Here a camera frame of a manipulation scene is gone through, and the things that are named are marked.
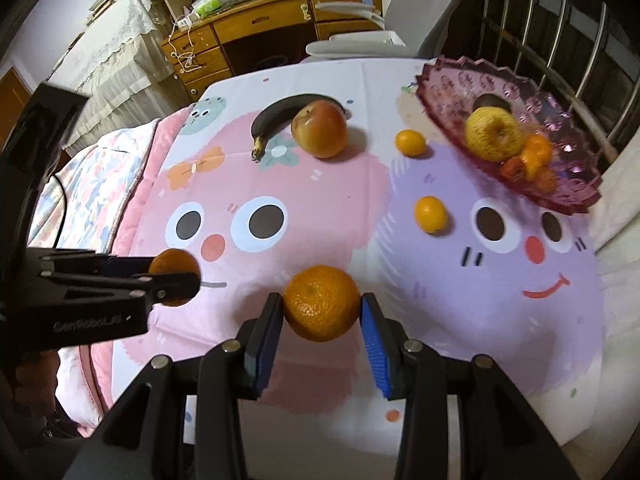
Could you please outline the red lychee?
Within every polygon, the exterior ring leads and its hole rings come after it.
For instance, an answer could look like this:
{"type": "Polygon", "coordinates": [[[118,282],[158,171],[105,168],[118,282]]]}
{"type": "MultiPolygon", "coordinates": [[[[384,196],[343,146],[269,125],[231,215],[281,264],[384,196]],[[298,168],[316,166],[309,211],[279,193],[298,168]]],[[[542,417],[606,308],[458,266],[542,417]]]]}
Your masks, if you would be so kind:
{"type": "Polygon", "coordinates": [[[527,177],[526,165],[520,156],[514,156],[506,160],[499,169],[503,179],[514,183],[525,182],[527,177]]]}
{"type": "Polygon", "coordinates": [[[534,174],[533,186],[539,192],[550,195],[558,188],[558,178],[550,167],[542,166],[534,174]]]}

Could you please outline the yellow pear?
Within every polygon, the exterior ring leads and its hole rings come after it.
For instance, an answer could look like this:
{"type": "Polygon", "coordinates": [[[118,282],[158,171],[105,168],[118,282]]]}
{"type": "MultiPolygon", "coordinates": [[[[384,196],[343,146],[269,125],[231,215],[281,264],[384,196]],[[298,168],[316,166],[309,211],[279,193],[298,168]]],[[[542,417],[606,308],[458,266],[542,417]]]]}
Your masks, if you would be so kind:
{"type": "Polygon", "coordinates": [[[512,114],[483,107],[466,120],[464,138],[468,149],[488,162],[505,162],[521,153],[524,134],[512,114]]]}

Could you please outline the large orange mandarin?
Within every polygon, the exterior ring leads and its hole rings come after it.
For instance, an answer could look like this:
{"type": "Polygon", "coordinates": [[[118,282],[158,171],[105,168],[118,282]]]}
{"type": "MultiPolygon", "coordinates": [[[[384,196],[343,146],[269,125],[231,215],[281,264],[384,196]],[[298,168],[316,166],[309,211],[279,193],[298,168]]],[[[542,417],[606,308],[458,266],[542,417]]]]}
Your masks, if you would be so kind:
{"type": "Polygon", "coordinates": [[[553,156],[553,144],[541,133],[533,133],[524,144],[524,151],[532,152],[543,165],[548,165],[553,156]]]}

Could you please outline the dark avocado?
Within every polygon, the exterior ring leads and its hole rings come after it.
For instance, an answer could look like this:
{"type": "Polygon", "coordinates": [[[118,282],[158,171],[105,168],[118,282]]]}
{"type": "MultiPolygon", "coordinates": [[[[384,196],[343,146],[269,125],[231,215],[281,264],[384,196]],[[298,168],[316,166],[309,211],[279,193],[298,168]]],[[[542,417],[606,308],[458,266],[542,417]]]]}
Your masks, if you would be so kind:
{"type": "Polygon", "coordinates": [[[500,96],[495,96],[491,93],[483,93],[478,96],[473,102],[472,111],[475,112],[483,107],[500,108],[500,110],[505,110],[507,113],[512,114],[511,104],[507,100],[500,98],[500,96]]]}

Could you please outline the small yellow citrus front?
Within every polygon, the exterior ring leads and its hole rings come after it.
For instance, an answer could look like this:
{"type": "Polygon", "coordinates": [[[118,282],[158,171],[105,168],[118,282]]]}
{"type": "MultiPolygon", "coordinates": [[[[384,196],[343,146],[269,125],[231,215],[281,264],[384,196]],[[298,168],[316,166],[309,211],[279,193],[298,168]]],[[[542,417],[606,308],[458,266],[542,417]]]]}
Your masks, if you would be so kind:
{"type": "Polygon", "coordinates": [[[419,198],[413,208],[413,217],[420,229],[427,234],[436,234],[448,228],[448,211],[435,196],[419,198]]]}

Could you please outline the cartoon printed cloth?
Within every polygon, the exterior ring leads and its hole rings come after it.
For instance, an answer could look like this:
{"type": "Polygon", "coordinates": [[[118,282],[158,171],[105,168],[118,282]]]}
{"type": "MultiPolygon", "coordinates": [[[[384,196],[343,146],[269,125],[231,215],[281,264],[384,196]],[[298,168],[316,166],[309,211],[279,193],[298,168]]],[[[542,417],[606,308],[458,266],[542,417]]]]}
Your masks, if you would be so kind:
{"type": "Polygon", "coordinates": [[[182,307],[156,308],[146,334],[114,344],[114,394],[153,356],[189,359],[231,338],[270,292],[324,264],[374,292],[388,316],[443,356],[496,359],[560,443],[591,425],[604,301],[587,220],[538,205],[470,164],[416,96],[424,64],[311,63],[204,91],[160,167],[130,249],[186,250],[204,285],[182,307]],[[309,155],[292,119],[253,162],[253,120],[301,93],[344,106],[344,151],[309,155]],[[396,148],[405,129],[424,136],[422,156],[396,148]],[[427,234],[416,224],[423,196],[444,204],[446,230],[427,234]]]}

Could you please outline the overripe dark banana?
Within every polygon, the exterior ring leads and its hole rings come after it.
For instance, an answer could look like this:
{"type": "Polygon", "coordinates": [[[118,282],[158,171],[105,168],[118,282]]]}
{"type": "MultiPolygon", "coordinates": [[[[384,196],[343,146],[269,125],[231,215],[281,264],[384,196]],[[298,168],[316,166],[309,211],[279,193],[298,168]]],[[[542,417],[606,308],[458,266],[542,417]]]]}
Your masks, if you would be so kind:
{"type": "Polygon", "coordinates": [[[290,122],[304,107],[316,101],[328,101],[335,105],[343,115],[346,115],[346,110],[340,102],[323,94],[301,93],[273,102],[264,108],[250,125],[250,134],[253,139],[253,147],[250,152],[252,161],[260,162],[262,160],[266,154],[269,139],[279,127],[290,122]]]}

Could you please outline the lace covered cabinet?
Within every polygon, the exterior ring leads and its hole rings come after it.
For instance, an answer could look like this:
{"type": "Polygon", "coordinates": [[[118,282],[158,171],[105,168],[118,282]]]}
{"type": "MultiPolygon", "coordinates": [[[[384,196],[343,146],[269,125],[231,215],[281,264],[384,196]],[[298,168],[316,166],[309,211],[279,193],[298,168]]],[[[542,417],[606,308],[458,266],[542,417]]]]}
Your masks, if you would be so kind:
{"type": "Polygon", "coordinates": [[[58,60],[48,84],[88,98],[64,150],[164,118],[190,103],[162,48],[171,19],[153,0],[117,0],[58,60]]]}

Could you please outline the small yellow citrus near bowl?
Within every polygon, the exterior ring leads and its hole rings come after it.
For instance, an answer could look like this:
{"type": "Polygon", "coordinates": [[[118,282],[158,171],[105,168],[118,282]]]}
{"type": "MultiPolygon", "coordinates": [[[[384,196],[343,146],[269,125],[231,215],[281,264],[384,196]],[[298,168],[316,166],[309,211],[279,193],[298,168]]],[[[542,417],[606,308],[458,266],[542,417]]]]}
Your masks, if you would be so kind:
{"type": "Polygon", "coordinates": [[[427,149],[427,143],[420,132],[405,129],[395,136],[395,146],[401,154],[407,157],[420,157],[427,149]]]}

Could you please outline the red apple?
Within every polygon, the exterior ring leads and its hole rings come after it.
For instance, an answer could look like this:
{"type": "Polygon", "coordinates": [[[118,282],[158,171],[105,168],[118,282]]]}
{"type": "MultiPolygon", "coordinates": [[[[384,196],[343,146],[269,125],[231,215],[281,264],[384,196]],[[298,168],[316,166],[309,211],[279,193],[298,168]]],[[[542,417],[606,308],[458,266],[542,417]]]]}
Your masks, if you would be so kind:
{"type": "Polygon", "coordinates": [[[311,102],[291,122],[291,132],[300,148],[318,159],[328,159],[346,148],[348,129],[345,113],[328,100],[311,102]]]}

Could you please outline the white pillow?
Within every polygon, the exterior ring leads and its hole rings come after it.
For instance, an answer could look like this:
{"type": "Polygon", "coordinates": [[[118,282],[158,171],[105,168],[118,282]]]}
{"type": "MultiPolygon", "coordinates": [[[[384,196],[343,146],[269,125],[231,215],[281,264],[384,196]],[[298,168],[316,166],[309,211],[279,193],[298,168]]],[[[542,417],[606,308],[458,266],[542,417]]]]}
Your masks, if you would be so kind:
{"type": "Polygon", "coordinates": [[[639,138],[605,171],[590,234],[604,288],[596,456],[613,463],[639,425],[639,138]]]}

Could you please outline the wooden desk with drawers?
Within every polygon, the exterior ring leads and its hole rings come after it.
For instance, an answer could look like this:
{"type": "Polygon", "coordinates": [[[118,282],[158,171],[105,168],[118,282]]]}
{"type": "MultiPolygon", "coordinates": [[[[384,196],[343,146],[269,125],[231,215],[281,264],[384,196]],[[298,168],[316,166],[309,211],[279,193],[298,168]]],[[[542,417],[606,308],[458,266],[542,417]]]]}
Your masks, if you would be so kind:
{"type": "Polygon", "coordinates": [[[196,101],[215,82],[303,61],[306,45],[314,41],[376,29],[365,18],[321,7],[336,2],[383,10],[382,0],[248,0],[172,32],[162,48],[175,78],[196,101]]]}

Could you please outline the pink plastic fruit bowl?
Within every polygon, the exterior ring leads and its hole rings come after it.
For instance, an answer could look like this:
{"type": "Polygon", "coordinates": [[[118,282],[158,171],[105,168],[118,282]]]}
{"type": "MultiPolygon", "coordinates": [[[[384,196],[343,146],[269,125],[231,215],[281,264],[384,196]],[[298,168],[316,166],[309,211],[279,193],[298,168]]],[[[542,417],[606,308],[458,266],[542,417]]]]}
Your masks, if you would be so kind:
{"type": "Polygon", "coordinates": [[[586,134],[533,81],[485,60],[436,58],[416,77],[416,96],[447,141],[510,191],[562,214],[600,200],[586,134]]]}

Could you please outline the grey office chair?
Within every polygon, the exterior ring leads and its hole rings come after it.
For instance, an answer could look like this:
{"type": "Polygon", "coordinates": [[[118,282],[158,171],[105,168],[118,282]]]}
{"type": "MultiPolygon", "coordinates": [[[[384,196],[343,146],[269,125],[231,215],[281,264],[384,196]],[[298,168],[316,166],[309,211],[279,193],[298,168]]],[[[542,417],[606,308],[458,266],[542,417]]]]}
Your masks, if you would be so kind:
{"type": "Polygon", "coordinates": [[[342,32],[306,45],[313,58],[436,58],[442,53],[451,15],[461,0],[390,0],[381,14],[362,2],[317,3],[327,10],[365,18],[378,26],[368,32],[342,32]]]}

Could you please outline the metal window grille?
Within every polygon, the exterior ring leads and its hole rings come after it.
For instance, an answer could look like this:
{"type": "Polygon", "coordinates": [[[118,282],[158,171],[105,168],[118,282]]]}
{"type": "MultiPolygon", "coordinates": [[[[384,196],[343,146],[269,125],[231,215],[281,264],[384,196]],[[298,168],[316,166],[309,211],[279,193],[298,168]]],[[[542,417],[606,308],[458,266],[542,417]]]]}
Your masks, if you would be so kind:
{"type": "Polygon", "coordinates": [[[614,162],[639,130],[639,40],[605,0],[461,0],[442,48],[552,93],[614,162]]]}

